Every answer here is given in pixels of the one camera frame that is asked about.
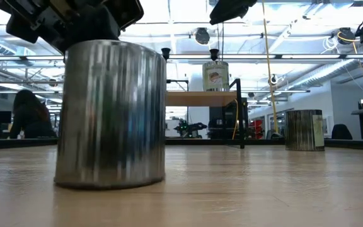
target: ceiling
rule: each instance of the ceiling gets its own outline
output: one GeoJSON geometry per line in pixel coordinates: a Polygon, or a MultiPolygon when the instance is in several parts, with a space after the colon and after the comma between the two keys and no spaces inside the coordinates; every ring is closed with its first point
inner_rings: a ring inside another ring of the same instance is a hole
{"type": "MultiPolygon", "coordinates": [[[[341,27],[350,27],[353,32],[363,21],[363,5],[353,5],[351,0],[331,0],[334,4],[312,4],[315,0],[268,0],[265,3],[268,46],[271,54],[335,54],[353,53],[352,45],[338,44],[327,49],[327,41],[332,33],[341,27]]],[[[122,32],[120,39],[149,47],[161,52],[163,47],[171,49],[171,54],[209,54],[209,49],[220,49],[223,54],[265,54],[263,9],[261,1],[249,9],[244,18],[236,18],[220,25],[209,24],[212,6],[208,0],[141,0],[144,17],[135,25],[122,32]],[[209,45],[195,41],[197,28],[206,28],[210,35],[209,45]]],[[[34,55],[59,55],[47,42],[38,39],[31,44],[5,32],[9,14],[0,10],[0,43],[17,50],[29,50],[34,55]]],[[[362,48],[357,42],[358,51],[362,48]]],[[[23,65],[0,62],[0,68],[18,76],[17,79],[32,75],[35,80],[62,80],[64,74],[61,62],[48,62],[57,67],[29,68],[23,65]]],[[[319,64],[296,62],[271,64],[272,74],[287,83],[319,64]]],[[[193,73],[201,73],[202,66],[193,62],[171,62],[168,64],[169,79],[188,79],[193,73]]],[[[242,80],[242,87],[262,89],[267,86],[268,69],[264,62],[230,63],[229,73],[242,80]]],[[[51,87],[38,85],[44,90],[61,90],[61,85],[51,87]]]]}

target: label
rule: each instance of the label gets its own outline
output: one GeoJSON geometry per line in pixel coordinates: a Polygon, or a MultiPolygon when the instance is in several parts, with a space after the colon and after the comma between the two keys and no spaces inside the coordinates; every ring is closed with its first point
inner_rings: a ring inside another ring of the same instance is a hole
{"type": "Polygon", "coordinates": [[[217,88],[229,89],[228,67],[223,65],[204,67],[203,82],[205,91],[217,88]]]}
{"type": "Polygon", "coordinates": [[[325,138],[323,133],[323,116],[313,116],[313,134],[314,134],[314,146],[320,147],[325,145],[325,138]]]}

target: black chair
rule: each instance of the black chair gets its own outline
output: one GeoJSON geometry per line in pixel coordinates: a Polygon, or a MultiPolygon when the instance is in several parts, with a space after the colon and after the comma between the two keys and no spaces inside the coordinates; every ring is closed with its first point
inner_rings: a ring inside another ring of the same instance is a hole
{"type": "Polygon", "coordinates": [[[333,132],[331,132],[331,138],[352,140],[351,132],[345,124],[334,125],[333,132]]]}

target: metal can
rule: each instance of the metal can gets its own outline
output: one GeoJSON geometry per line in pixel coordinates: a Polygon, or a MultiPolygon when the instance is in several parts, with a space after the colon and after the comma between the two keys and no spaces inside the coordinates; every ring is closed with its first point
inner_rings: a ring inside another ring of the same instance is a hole
{"type": "Polygon", "coordinates": [[[229,91],[229,64],[211,61],[202,66],[204,91],[229,91]]]}
{"type": "Polygon", "coordinates": [[[137,44],[93,40],[66,53],[55,182],[122,189],[164,178],[166,61],[137,44]]]}
{"type": "Polygon", "coordinates": [[[285,148],[291,151],[324,151],[321,110],[291,110],[285,114],[285,148]]]}

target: wooden surface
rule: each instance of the wooden surface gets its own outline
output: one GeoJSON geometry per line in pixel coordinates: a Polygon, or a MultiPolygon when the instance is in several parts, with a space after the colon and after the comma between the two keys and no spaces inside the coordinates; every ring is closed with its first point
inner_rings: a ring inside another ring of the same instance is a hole
{"type": "Polygon", "coordinates": [[[0,227],[363,227],[363,151],[166,147],[166,181],[55,187],[55,147],[0,150],[0,227]]]}
{"type": "Polygon", "coordinates": [[[167,107],[224,107],[236,99],[236,91],[167,91],[167,107]]]}

